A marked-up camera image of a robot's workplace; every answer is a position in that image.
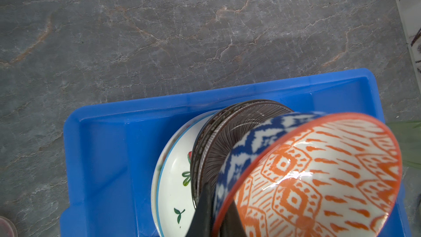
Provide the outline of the orange and blue patterned bowl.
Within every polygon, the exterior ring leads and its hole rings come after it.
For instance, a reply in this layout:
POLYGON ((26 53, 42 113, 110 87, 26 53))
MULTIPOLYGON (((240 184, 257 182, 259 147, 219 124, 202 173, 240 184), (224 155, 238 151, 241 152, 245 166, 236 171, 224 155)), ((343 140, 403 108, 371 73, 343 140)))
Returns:
POLYGON ((218 174, 212 235, 235 206, 248 237, 376 237, 396 203, 399 144, 361 113, 294 112, 248 131, 218 174))

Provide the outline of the red rimmed bowl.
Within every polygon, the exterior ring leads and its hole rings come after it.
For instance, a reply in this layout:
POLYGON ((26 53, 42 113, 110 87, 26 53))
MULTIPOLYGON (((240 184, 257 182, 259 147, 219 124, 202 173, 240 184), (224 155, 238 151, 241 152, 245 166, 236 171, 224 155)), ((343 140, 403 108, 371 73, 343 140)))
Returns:
POLYGON ((230 105, 213 115, 202 127, 192 150, 190 175, 194 206, 205 183, 215 188, 225 158, 248 131, 268 119, 292 112, 279 102, 256 99, 230 105))

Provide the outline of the pink glass cup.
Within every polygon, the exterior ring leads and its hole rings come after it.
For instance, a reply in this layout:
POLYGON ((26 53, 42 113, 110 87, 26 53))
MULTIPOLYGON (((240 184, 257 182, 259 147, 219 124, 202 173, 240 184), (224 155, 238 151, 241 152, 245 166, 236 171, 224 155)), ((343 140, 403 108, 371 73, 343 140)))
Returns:
POLYGON ((18 233, 15 225, 7 218, 0 217, 0 235, 1 237, 17 237, 18 233))

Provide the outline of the white watermelon plate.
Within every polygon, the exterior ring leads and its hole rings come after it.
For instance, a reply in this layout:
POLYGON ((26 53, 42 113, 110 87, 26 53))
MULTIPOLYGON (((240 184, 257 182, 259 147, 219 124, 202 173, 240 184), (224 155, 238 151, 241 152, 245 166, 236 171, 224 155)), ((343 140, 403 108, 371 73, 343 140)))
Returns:
POLYGON ((208 111, 186 122, 162 150, 151 185, 152 217, 160 237, 184 237, 189 230, 195 213, 190 173, 193 147, 215 114, 208 111))

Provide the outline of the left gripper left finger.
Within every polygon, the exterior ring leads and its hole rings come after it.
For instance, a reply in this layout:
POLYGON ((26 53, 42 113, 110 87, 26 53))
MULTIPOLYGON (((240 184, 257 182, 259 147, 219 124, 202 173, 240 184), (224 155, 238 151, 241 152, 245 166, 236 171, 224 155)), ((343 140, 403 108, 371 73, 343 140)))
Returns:
POLYGON ((210 237, 213 217, 213 191, 209 183, 202 188, 199 202, 186 237, 210 237))

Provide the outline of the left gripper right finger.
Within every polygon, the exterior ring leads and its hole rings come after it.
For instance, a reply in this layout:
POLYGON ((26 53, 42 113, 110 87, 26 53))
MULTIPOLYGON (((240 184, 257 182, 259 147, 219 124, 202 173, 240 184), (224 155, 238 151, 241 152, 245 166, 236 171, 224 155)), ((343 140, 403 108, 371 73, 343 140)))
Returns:
POLYGON ((246 237, 236 203, 233 201, 228 208, 220 227, 221 237, 246 237))

